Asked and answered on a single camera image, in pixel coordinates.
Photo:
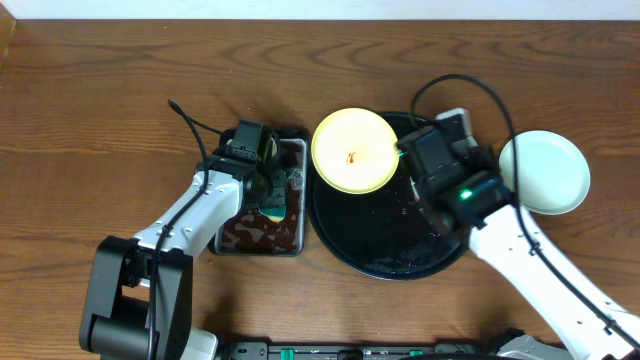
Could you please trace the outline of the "green scrub sponge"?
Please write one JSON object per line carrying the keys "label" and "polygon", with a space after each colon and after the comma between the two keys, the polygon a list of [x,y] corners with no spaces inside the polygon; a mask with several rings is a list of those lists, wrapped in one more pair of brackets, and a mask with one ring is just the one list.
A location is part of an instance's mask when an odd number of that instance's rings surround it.
{"label": "green scrub sponge", "polygon": [[276,169],[270,176],[271,194],[260,205],[259,211],[275,223],[281,222],[287,210],[287,173],[284,169]]}

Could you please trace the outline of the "light blue plate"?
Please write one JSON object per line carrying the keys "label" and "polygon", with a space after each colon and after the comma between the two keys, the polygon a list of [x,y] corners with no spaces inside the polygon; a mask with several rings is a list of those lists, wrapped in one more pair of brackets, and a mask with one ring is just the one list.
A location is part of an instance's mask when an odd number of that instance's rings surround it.
{"label": "light blue plate", "polygon": [[517,135],[503,147],[499,167],[506,185],[519,189],[521,204],[542,215],[575,210],[590,189],[584,155],[567,138],[550,131]]}

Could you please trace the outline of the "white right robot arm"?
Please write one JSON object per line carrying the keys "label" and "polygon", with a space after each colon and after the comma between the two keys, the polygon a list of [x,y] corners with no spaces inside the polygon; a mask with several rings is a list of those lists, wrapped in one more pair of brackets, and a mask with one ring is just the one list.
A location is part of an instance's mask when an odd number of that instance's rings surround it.
{"label": "white right robot arm", "polygon": [[509,281],[575,359],[639,353],[639,318],[589,280],[544,234],[534,214],[559,215],[586,198],[579,149],[549,131],[513,137],[500,155],[467,135],[428,126],[397,147],[427,219]]}

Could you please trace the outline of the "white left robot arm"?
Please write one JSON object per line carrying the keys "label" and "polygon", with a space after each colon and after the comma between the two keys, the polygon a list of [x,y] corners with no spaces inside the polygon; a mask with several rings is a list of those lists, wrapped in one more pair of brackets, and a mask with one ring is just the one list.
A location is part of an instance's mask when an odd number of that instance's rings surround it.
{"label": "white left robot arm", "polygon": [[194,263],[244,210],[282,204],[282,146],[230,140],[197,165],[185,193],[129,239],[105,238],[93,260],[80,347],[104,359],[212,359],[217,337],[192,324]]}

